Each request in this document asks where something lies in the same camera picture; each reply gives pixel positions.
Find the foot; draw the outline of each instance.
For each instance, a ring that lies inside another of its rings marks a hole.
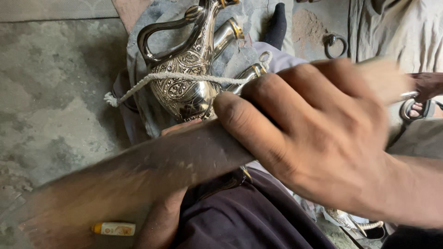
[[[423,113],[423,104],[416,102],[411,107],[412,110],[408,112],[410,117],[418,117]],[[443,117],[443,110],[440,106],[435,105],[434,115],[432,117]]]
[[[278,50],[281,50],[284,36],[286,34],[286,27],[287,23],[284,12],[284,3],[278,3],[275,7],[274,14],[269,21],[268,31],[261,42],[267,43]]]

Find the rope knot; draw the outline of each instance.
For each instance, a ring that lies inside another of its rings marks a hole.
[[[269,70],[269,64],[271,63],[272,60],[272,52],[269,50],[266,50],[265,52],[263,52],[260,57],[258,58],[258,63],[260,63],[260,65],[266,70]]]

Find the silver teapot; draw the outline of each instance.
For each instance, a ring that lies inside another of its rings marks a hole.
[[[234,18],[227,20],[214,33],[215,18],[223,8],[238,4],[239,0],[200,0],[199,5],[189,7],[182,19],[153,23],[144,27],[137,43],[145,60],[148,73],[176,72],[192,75],[208,75],[213,60],[235,39],[244,39],[243,31]],[[169,51],[152,53],[148,38],[160,30],[179,29],[189,24],[194,27],[188,39]],[[260,64],[251,65],[236,78],[259,77],[266,70]],[[179,122],[214,115],[214,98],[222,91],[239,94],[243,85],[222,87],[209,81],[193,81],[180,78],[154,79],[151,89],[162,106]]]

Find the label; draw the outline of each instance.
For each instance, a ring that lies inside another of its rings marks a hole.
[[[100,234],[117,235],[117,236],[132,236],[136,230],[136,225],[131,223],[120,222],[104,222],[101,225]]]

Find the teapot spout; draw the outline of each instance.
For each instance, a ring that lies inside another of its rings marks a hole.
[[[236,79],[246,79],[248,81],[251,81],[255,78],[260,77],[261,75],[267,73],[266,70],[259,64],[255,63],[246,68],[243,72],[241,72],[239,75],[237,75]],[[241,89],[244,87],[244,84],[230,84],[227,87],[225,87],[224,91],[230,91],[233,94],[240,95]]]
[[[245,35],[235,18],[229,18],[214,33],[214,60],[225,50],[225,48],[235,39],[244,39]]]

